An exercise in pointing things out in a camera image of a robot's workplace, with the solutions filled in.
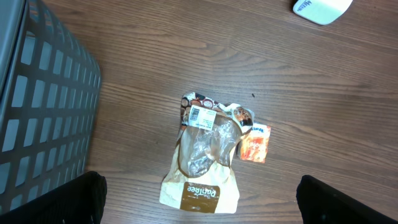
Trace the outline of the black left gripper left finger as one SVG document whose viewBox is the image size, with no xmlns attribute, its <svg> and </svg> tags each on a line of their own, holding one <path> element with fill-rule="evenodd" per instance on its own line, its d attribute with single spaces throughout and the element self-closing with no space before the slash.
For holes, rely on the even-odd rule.
<svg viewBox="0 0 398 224">
<path fill-rule="evenodd" d="M 1 224 L 100 223 L 106 194 L 106 178 L 89 171 L 1 215 Z"/>
</svg>

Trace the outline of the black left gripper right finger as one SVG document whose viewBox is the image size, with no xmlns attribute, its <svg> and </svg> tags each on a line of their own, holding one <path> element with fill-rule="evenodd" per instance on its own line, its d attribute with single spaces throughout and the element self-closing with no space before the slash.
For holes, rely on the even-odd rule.
<svg viewBox="0 0 398 224">
<path fill-rule="evenodd" d="M 397 224 L 311 175 L 302 176 L 296 199 L 304 224 Z"/>
</svg>

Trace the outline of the orange tissue packet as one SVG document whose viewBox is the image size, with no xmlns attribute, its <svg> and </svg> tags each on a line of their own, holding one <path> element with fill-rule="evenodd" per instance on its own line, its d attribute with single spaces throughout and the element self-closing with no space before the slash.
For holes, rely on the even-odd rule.
<svg viewBox="0 0 398 224">
<path fill-rule="evenodd" d="M 265 163 L 270 135 L 270 126 L 254 123 L 250 133 L 239 144 L 239 158 L 244 161 Z"/>
</svg>

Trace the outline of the brown paper bread bag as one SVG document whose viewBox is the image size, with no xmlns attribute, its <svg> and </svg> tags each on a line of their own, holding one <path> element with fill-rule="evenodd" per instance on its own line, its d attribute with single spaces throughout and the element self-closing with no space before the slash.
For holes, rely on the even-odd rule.
<svg viewBox="0 0 398 224">
<path fill-rule="evenodd" d="M 190 212 L 235 213 L 239 190 L 231 163 L 252 130 L 254 113 L 199 93 L 182 96 L 180 130 L 159 202 Z"/>
</svg>

